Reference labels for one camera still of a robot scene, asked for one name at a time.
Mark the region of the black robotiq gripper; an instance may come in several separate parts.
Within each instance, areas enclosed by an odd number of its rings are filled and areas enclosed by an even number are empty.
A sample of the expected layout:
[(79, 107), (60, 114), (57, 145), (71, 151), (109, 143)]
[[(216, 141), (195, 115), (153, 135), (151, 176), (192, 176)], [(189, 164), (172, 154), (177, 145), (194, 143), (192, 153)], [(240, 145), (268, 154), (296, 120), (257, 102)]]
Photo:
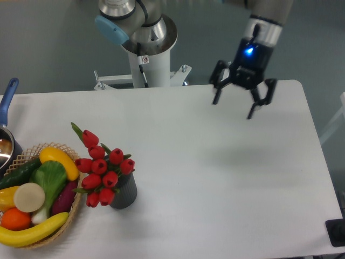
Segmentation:
[[(253, 104), (247, 116), (248, 120), (252, 118), (257, 107), (269, 105), (273, 99), (277, 79), (264, 79), (264, 73), (273, 50), (271, 46), (242, 38), (233, 63), (219, 60), (210, 76), (209, 83), (215, 90), (212, 104), (218, 104), (222, 89), (232, 83), (250, 90), (252, 94)], [(267, 86), (266, 96), (262, 99), (257, 87), (261, 82)]]

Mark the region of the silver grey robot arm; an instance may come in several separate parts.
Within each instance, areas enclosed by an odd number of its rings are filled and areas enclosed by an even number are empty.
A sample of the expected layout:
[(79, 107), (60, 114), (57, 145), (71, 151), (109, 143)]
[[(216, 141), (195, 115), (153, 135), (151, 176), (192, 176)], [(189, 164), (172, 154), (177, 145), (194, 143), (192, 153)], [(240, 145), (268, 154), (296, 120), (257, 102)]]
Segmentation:
[[(232, 62), (219, 60), (209, 82), (215, 89), (213, 103), (222, 89), (234, 84), (252, 94), (252, 109), (271, 103), (277, 80), (264, 72), (286, 19), (290, 2), (236, 1), (252, 11)], [(105, 38), (128, 53), (136, 88), (182, 85), (182, 72), (170, 73), (170, 51), (177, 41), (175, 23), (161, 11), (160, 1), (100, 1), (95, 18)]]

